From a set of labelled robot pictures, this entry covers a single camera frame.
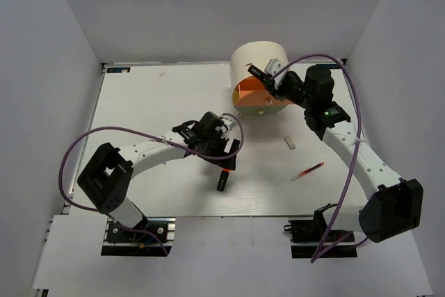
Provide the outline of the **orange top drawer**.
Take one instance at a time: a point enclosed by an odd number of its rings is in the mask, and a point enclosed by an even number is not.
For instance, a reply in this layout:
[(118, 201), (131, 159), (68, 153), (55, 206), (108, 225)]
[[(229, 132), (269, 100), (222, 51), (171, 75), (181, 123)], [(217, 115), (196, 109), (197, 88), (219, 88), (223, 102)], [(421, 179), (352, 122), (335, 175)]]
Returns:
[(239, 92), (239, 100), (235, 105), (252, 106), (252, 105), (264, 105), (264, 104), (286, 104), (291, 102), (288, 100), (280, 101), (272, 97), (268, 91), (264, 88), (262, 83), (254, 78), (248, 77), (233, 88), (233, 92)]

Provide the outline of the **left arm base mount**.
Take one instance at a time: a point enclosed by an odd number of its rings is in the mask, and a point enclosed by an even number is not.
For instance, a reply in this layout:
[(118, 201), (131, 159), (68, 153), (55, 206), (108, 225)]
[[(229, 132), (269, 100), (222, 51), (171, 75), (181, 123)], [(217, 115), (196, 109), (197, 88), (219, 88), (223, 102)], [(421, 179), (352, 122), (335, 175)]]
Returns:
[(101, 256), (167, 257), (175, 237), (175, 218), (148, 218), (146, 232), (130, 232), (107, 220)]

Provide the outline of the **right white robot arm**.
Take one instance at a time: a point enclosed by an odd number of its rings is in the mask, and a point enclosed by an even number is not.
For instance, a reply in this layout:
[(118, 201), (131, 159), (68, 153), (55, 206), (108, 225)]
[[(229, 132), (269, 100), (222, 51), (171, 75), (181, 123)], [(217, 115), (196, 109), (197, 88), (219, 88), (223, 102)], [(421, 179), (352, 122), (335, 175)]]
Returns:
[(276, 65), (261, 76), (276, 99), (303, 108), (307, 126), (353, 169), (367, 202), (364, 205), (327, 204), (314, 212), (314, 233), (328, 241), (339, 230), (361, 232), (379, 243), (417, 228), (421, 220), (423, 187), (393, 171), (357, 136), (358, 126), (333, 100), (334, 79), (326, 67), (313, 65), (301, 79), (294, 71), (281, 73)]

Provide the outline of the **orange highlighter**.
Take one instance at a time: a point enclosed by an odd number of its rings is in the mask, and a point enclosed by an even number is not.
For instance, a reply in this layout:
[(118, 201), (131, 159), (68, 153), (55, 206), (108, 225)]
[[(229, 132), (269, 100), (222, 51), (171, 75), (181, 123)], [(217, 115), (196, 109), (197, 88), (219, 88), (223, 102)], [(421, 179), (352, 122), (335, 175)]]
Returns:
[(230, 174), (230, 170), (222, 169), (219, 180), (218, 180), (217, 188), (216, 188), (217, 191), (223, 192), (225, 190), (227, 180), (229, 178), (229, 174)]

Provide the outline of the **green highlighter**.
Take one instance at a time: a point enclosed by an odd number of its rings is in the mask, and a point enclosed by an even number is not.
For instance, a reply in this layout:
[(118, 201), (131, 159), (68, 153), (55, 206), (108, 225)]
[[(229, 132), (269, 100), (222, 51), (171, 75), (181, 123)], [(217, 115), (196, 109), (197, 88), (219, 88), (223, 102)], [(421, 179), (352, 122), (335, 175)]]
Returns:
[(256, 67), (255, 65), (250, 65), (248, 67), (248, 72), (255, 78), (257, 78), (260, 81), (265, 81), (267, 78), (267, 74), (263, 72), (261, 69)]

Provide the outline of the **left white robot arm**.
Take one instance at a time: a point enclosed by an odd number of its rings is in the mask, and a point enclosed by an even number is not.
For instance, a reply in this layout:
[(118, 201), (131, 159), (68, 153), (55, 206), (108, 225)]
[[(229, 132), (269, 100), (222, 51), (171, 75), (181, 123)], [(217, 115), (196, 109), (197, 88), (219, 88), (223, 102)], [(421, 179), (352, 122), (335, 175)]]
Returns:
[(229, 135), (240, 127), (239, 119), (232, 114), (207, 112), (199, 121), (183, 122), (161, 137), (146, 135), (144, 142), (129, 147), (104, 143), (81, 171), (77, 184), (96, 211), (122, 226), (131, 240), (141, 240), (148, 220), (127, 197), (131, 180), (161, 164), (195, 155), (222, 169), (217, 189), (224, 191), (244, 141), (231, 140)]

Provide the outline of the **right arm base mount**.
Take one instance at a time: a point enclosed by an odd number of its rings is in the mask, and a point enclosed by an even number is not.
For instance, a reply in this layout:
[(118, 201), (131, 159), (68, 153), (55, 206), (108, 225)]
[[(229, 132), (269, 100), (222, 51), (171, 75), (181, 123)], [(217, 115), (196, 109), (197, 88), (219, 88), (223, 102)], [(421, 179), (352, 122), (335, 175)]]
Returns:
[[(319, 234), (312, 219), (289, 220), (283, 230), (290, 237), (291, 257), (311, 259), (323, 234)], [(355, 237), (350, 235), (333, 249), (321, 255), (322, 259), (356, 258)]]

